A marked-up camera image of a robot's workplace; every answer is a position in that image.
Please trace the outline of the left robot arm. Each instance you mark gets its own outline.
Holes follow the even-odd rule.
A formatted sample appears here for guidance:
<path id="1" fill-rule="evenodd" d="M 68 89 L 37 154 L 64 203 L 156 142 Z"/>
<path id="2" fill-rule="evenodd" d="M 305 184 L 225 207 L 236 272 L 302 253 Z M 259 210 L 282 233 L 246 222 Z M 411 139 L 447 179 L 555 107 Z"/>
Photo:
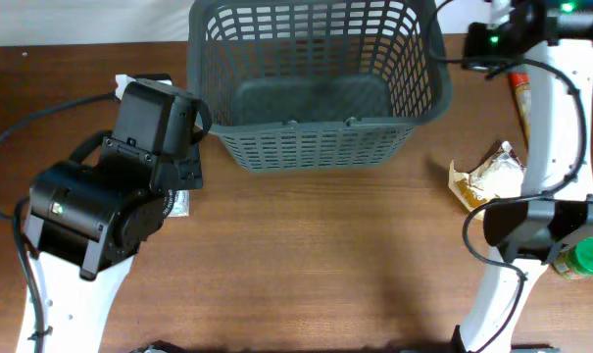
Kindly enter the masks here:
<path id="1" fill-rule="evenodd" d="M 203 185 L 205 101 L 167 76 L 117 76 L 115 126 L 40 173 L 13 216 L 27 282 L 17 348 L 95 352 L 141 245 Z"/>

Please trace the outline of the green lid jar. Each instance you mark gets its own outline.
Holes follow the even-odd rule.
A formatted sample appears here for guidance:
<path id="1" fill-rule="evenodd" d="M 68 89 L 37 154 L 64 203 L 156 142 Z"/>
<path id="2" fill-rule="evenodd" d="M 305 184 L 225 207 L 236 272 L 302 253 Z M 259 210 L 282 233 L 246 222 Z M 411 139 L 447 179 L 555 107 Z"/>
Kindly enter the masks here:
<path id="1" fill-rule="evenodd" d="M 593 277 L 593 237 L 562 252 L 553 263 L 553 268 L 559 275 L 568 279 Z"/>

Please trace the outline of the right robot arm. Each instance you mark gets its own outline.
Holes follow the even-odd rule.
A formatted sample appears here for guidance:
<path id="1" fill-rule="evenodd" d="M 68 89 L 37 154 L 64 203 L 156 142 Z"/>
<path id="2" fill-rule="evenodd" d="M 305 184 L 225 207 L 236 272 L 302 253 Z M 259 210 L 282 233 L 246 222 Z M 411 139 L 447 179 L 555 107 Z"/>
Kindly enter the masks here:
<path id="1" fill-rule="evenodd" d="M 455 352 L 509 352 L 534 284 L 593 234 L 593 1 L 495 1 L 461 63 L 492 76 L 522 67 L 530 83 L 521 191 L 477 209 L 486 271 L 451 340 Z"/>

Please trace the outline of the grey plastic shopping basket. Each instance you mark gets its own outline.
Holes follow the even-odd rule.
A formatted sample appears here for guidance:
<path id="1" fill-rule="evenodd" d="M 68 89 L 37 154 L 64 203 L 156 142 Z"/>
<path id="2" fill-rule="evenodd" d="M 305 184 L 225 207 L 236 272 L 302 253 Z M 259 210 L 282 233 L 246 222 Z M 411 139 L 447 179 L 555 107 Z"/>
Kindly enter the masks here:
<path id="1" fill-rule="evenodd" d="M 190 8 L 187 87 L 201 126 L 250 172 L 388 161 L 451 98 L 432 1 L 204 0 Z"/>

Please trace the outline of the rice ball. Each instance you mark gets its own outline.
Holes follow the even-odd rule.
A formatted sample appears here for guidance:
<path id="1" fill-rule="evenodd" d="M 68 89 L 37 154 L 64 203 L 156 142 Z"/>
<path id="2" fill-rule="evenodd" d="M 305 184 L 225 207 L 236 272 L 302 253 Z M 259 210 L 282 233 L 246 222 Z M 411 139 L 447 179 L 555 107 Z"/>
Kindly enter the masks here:
<path id="1" fill-rule="evenodd" d="M 508 141 L 468 173 L 449 165 L 448 186 L 469 212 L 496 198 L 520 196 L 525 166 Z"/>

